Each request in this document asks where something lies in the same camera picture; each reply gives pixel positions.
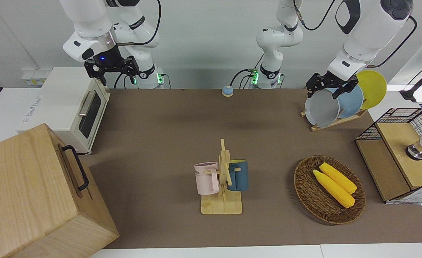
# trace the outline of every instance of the blue mug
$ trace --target blue mug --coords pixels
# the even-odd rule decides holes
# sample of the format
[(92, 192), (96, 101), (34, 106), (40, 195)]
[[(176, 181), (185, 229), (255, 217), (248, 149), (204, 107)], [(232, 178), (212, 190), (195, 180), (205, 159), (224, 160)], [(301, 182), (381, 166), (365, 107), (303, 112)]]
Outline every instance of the blue mug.
[(249, 176), (247, 170), (247, 160), (236, 159), (230, 160), (229, 165), (230, 178), (232, 185), (227, 184), (227, 189), (230, 191), (245, 191), (249, 188)]

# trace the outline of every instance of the wooden mug tree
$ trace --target wooden mug tree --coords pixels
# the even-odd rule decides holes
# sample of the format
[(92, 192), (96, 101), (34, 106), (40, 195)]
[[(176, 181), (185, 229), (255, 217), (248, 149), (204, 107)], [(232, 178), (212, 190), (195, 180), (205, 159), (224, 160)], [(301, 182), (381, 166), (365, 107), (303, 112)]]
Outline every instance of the wooden mug tree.
[(201, 213), (205, 215), (211, 214), (227, 214), (239, 215), (242, 213), (242, 202), (240, 191), (230, 191), (227, 184), (232, 185), (230, 177), (230, 151), (225, 149), (224, 139), (220, 140), (219, 168), (219, 193), (201, 196)]

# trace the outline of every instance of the plate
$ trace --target plate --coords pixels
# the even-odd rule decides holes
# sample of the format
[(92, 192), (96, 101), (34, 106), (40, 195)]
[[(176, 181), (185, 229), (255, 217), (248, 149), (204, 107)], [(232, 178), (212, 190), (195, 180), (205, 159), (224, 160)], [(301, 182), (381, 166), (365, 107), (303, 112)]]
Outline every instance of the plate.
[[(343, 207), (316, 180), (313, 169), (320, 171), (319, 166), (327, 162), (342, 172), (357, 186), (353, 193), (355, 204), (350, 208)], [(365, 191), (355, 173), (343, 163), (327, 156), (312, 156), (302, 160), (295, 169), (294, 186), (298, 198), (306, 209), (320, 220), (330, 224), (346, 224), (355, 221), (365, 207)]]
[(353, 115), (355, 115), (363, 104), (363, 92), (359, 85), (356, 85), (353, 91), (351, 92), (345, 92), (338, 96), (338, 102), (340, 103), (340, 109), (344, 110), (341, 112), (341, 114), (338, 116), (339, 119), (347, 119)]
[(357, 74), (357, 79), (366, 99), (362, 109), (372, 108), (383, 101), (384, 96), (386, 96), (387, 83), (379, 72), (362, 71)]
[(306, 118), (317, 127), (327, 127), (335, 122), (340, 113), (340, 103), (329, 90), (318, 90), (305, 103)]

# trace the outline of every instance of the yellow plate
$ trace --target yellow plate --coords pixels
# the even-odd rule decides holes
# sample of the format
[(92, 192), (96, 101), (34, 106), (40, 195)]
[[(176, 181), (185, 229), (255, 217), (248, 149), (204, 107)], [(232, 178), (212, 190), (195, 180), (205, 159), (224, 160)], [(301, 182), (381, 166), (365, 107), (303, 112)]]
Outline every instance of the yellow plate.
[(386, 96), (387, 83), (379, 72), (362, 71), (357, 74), (357, 78), (366, 99), (361, 109), (372, 108), (383, 101), (384, 96)]

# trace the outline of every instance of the brown table mat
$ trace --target brown table mat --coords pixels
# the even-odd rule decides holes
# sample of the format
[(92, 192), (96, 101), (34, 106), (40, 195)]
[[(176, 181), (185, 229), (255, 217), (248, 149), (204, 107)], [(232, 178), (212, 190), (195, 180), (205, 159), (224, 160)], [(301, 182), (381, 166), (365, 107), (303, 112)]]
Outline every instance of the brown table mat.
[[(107, 248), (422, 242), (422, 207), (386, 205), (354, 139), (361, 119), (310, 132), (305, 90), (113, 90), (93, 146), (82, 157), (120, 238)], [(219, 139), (249, 162), (242, 215), (201, 215), (193, 165), (217, 161)], [(360, 178), (367, 205), (351, 224), (322, 224), (293, 187), (305, 157), (340, 160)]]

